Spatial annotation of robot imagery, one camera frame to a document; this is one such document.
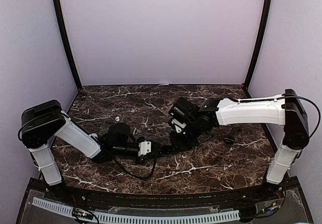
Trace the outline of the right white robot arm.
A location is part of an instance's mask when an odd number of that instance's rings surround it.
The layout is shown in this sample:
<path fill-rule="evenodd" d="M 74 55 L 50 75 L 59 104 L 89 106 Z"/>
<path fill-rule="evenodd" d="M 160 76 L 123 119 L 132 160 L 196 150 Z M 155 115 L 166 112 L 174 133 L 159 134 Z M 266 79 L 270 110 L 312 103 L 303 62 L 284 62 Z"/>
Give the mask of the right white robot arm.
<path fill-rule="evenodd" d="M 169 110 L 173 144 L 198 145 L 198 138 L 213 128 L 234 124 L 274 124 L 283 126 L 284 137 L 266 172 L 266 182 L 257 189 L 257 197 L 267 201 L 276 193 L 286 172 L 309 144 L 307 113 L 301 103 L 305 97 L 286 89 L 283 94 L 250 99 L 208 99 L 202 106 L 181 97 Z"/>

